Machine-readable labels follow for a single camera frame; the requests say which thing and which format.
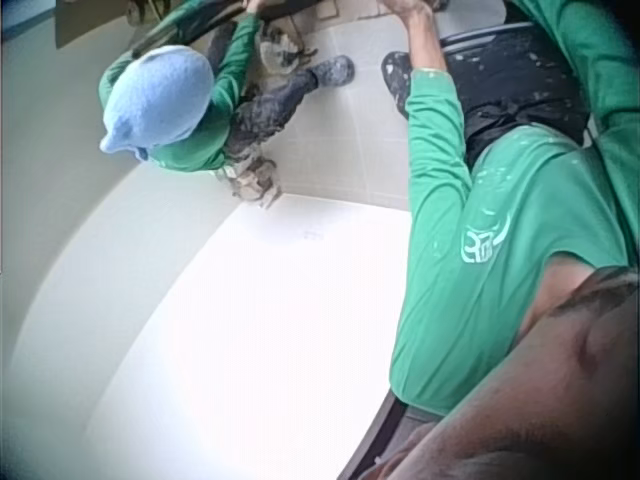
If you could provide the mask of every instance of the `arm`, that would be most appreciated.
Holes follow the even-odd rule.
[[[464,117],[447,73],[433,12],[420,0],[385,0],[409,35],[409,203],[413,216],[409,276],[426,248],[446,248],[471,189],[464,163]]]
[[[215,105],[228,115],[235,111],[240,101],[259,28],[260,20],[255,14],[249,13],[238,24],[227,54],[220,65],[220,73],[216,78],[212,98]]]
[[[513,1],[542,25],[578,76],[599,133],[596,144],[637,244],[640,75],[632,47],[597,2]]]

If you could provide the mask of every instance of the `tile wall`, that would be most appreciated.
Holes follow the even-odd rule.
[[[369,1],[373,14],[375,0],[338,4],[354,9],[358,4],[366,11]],[[454,0],[438,14],[441,36],[503,20],[500,0]],[[265,156],[278,164],[285,192],[406,209],[408,125],[380,71],[387,53],[408,49],[402,24],[384,15],[323,28],[304,39],[307,47],[319,50],[314,62],[349,55],[357,73],[347,87],[309,95],[286,129],[265,144]]]

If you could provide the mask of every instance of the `hand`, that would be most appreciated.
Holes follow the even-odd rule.
[[[267,3],[267,0],[242,0],[242,6],[247,13],[259,13]]]
[[[439,0],[379,0],[391,12],[395,13],[404,22],[414,15],[431,15],[431,4],[440,3]]]

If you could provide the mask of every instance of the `sleeve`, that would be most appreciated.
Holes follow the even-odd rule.
[[[428,245],[451,242],[471,190],[464,163],[464,116],[446,72],[412,74],[409,113],[409,269]]]
[[[260,20],[255,15],[248,15],[242,20],[233,34],[227,54],[220,65],[220,73],[216,78],[212,98],[218,109],[228,115],[235,111],[240,101],[259,28]]]
[[[633,48],[598,2],[514,3],[547,31],[578,76],[598,130],[597,148],[637,248],[640,74]]]

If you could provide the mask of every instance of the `green shirt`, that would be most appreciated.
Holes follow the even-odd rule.
[[[584,2],[518,3],[570,59],[600,136],[583,149],[546,127],[519,127],[469,173],[451,77],[413,73],[413,228],[391,385],[404,402],[441,415],[505,358],[554,254],[595,268],[637,263],[640,79],[631,50]]]
[[[176,18],[198,9],[203,3],[203,0],[185,2],[149,35],[172,23]],[[211,103],[198,127],[185,140],[153,149],[150,155],[152,162],[180,172],[215,170],[224,165],[226,159],[223,147],[229,136],[231,118],[244,89],[247,68],[254,51],[254,39],[259,27],[260,21],[255,15],[248,15],[239,22],[215,79]],[[99,88],[103,108],[116,81],[131,62],[131,52],[127,52],[103,75]]]

